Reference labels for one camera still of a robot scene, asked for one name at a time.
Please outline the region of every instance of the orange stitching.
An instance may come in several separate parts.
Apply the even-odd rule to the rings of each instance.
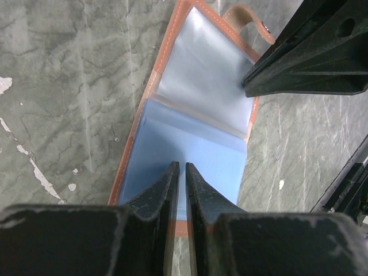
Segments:
[[[210,11],[203,5],[203,4],[201,4],[198,0],[196,0],[196,2],[206,11],[206,12],[208,12],[208,13],[210,13]],[[256,56],[256,53],[255,53],[255,51],[249,46],[249,45],[247,45],[247,44],[245,44],[243,41],[241,41],[238,37],[237,37],[237,34],[236,33],[234,33],[234,31],[233,31],[233,29],[229,29],[227,26],[225,26],[223,23],[221,23],[220,21],[219,21],[219,19],[218,18],[216,18],[216,16],[214,16],[214,15],[212,15],[212,17],[222,26],[222,27],[224,27],[229,33],[231,33],[233,36],[235,36],[234,37],[234,39],[235,40],[237,40],[242,46],[244,46],[246,49],[248,49],[252,54],[253,54],[253,59],[255,60],[255,59],[257,59],[257,58],[255,58],[255,56]]]
[[[148,89],[149,88],[149,90],[147,91],[147,93],[145,94],[145,97],[144,97],[144,99],[143,99],[143,102],[145,102],[146,100],[147,100],[147,98],[148,98],[148,96],[149,96],[149,92],[150,92],[150,89],[152,88],[152,83],[154,82],[154,80],[155,80],[155,78],[153,79],[153,81],[151,82],[151,83],[148,83],[147,84],[147,87],[146,87],[146,89]],[[143,107],[142,107],[142,109],[140,110],[140,114],[139,114],[139,117],[138,117],[138,120],[137,120],[137,122],[138,122],[138,124],[135,126],[135,130],[134,130],[134,133],[133,133],[133,141],[132,141],[132,144],[131,144],[131,146],[129,147],[129,150],[128,150],[128,152],[127,152],[127,154],[128,154],[128,156],[129,156],[129,158],[127,158],[126,159],[126,161],[125,161],[125,164],[124,164],[124,169],[123,169],[123,174],[125,174],[126,173],[126,169],[127,169],[127,165],[128,165],[128,160],[130,159],[130,154],[131,154],[131,152],[132,152],[132,147],[133,147],[133,144],[134,144],[134,140],[135,140],[135,135],[136,135],[136,132],[137,132],[137,129],[138,129],[138,126],[139,126],[139,122],[140,122],[140,118],[141,118],[141,116],[142,116],[142,113],[143,113]],[[116,204],[117,203],[117,196],[118,196],[118,194],[119,194],[119,191],[121,190],[121,185],[122,185],[122,174],[121,174],[121,177],[120,177],[120,179],[119,179],[120,181],[118,181],[118,186],[117,186],[117,191],[116,191],[116,193],[115,193],[115,198],[114,198],[114,204]]]
[[[164,48],[163,53],[162,53],[162,58],[161,58],[161,61],[160,61],[160,63],[159,63],[159,68],[158,68],[158,70],[157,70],[157,71],[159,71],[159,72],[161,71],[161,64],[162,64],[163,60],[164,60],[164,59],[166,59],[166,58],[165,58],[165,53],[166,53],[166,50],[167,50],[167,46],[168,46],[168,44],[169,44],[169,42],[170,42],[171,36],[173,35],[172,33],[174,33],[174,29],[175,29],[175,26],[176,26],[176,23],[177,23],[177,19],[178,19],[178,16],[179,16],[180,8],[181,8],[181,6],[183,5],[183,3],[184,3],[184,1],[181,1],[181,2],[180,2],[179,8],[178,8],[178,10],[177,10],[177,14],[176,14],[176,16],[175,16],[175,18],[174,18],[174,23],[172,23],[171,32],[170,32],[170,34],[168,35],[168,38],[167,38],[167,41],[166,41],[166,45],[165,45],[165,48]]]

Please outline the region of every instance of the marble floor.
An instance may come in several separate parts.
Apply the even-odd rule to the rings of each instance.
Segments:
[[[208,1],[219,13],[237,1]],[[278,36],[302,0],[241,0]],[[1,3],[0,208],[105,204],[175,0]],[[244,38],[268,44],[254,26]],[[3,80],[4,86],[10,79]],[[368,133],[368,93],[262,97],[238,205],[309,211]],[[173,275],[190,275],[176,239]]]

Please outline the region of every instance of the black plastic bracket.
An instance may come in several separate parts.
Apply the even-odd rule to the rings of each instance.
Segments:
[[[14,205],[0,275],[171,275],[179,163],[123,206]]]
[[[368,1],[304,1],[244,77],[247,97],[368,89]]]

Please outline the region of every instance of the white paint chip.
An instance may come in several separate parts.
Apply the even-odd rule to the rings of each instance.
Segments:
[[[76,189],[76,184],[74,184],[74,183],[69,184],[69,185],[68,185],[68,188],[69,188],[69,190],[70,190],[70,191],[75,191],[75,189]]]
[[[25,218],[22,218],[20,220],[10,220],[6,223],[0,223],[0,229],[11,229],[14,226],[21,224],[25,221]]]
[[[18,145],[17,149],[21,154],[29,155],[29,151],[26,151],[22,145]]]
[[[283,185],[285,184],[284,180],[280,180],[280,183],[278,185],[278,189],[281,191],[281,189],[283,188]]]
[[[3,118],[0,118],[0,123],[3,127],[3,129],[6,131],[6,132],[10,132],[11,133],[11,130],[10,128],[8,127],[8,125],[5,123],[4,119]]]
[[[48,182],[48,180],[46,179],[46,177],[44,176],[44,174],[40,171],[40,169],[35,164],[35,161],[33,161],[32,158],[29,159],[29,161],[32,164],[32,166],[34,167],[33,173],[35,174],[35,177],[41,182],[41,185],[43,186],[43,188],[45,188],[45,190],[50,195],[52,195],[53,197],[56,197],[57,199],[61,200],[61,198],[59,197],[58,193],[53,188],[53,185],[50,182]]]
[[[2,78],[0,77],[0,95],[4,94],[13,84],[12,78]]]

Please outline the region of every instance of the leather border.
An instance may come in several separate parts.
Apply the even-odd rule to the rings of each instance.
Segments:
[[[257,17],[247,5],[243,3],[233,4],[225,12],[223,19],[231,25],[231,27],[240,33],[242,29],[250,22],[254,22],[260,35],[270,44],[275,43],[275,38],[263,22]]]
[[[233,41],[233,43],[235,43],[240,49],[242,49],[250,57],[250,59],[253,60],[253,62],[256,62],[260,58],[260,55],[242,39],[242,37],[230,26],[230,24],[227,23],[223,18],[221,18],[203,0],[178,0],[177,4],[174,7],[173,14],[171,15],[167,30],[165,32],[160,51],[152,70],[152,74],[148,80],[142,99],[139,103],[135,119],[133,121],[133,125],[129,133],[121,162],[119,164],[114,184],[111,190],[108,201],[109,205],[117,205],[118,203],[118,196],[120,195],[121,186],[131,155],[134,137],[141,119],[144,103],[149,95],[152,93],[152,91],[156,91],[155,86],[159,82],[158,80],[160,80],[160,77],[163,74],[176,37],[192,7],[197,8],[202,14],[204,14],[215,26],[219,28],[219,30],[221,30],[231,41]],[[248,136],[250,134],[251,126],[256,119],[258,102],[259,98],[255,98],[249,123],[250,129],[248,130]],[[188,237],[187,221],[176,221],[175,235],[177,237]]]

